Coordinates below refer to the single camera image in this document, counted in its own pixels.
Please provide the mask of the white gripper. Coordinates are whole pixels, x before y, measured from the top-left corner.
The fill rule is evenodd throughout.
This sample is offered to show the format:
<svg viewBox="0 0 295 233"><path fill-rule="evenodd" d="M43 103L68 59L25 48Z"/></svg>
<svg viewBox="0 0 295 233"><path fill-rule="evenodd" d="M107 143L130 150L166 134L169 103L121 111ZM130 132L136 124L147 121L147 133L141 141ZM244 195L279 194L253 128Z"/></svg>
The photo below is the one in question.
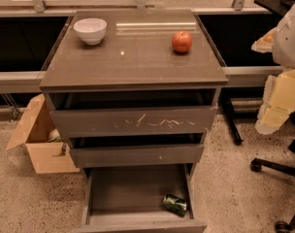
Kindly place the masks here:
<svg viewBox="0 0 295 233"><path fill-rule="evenodd" d="M266 53L273 51L273 60L286 68L295 68L295 3L273 28L255 41L251 49ZM263 135L278 131L295 111L295 70L269 76L255 123Z"/></svg>

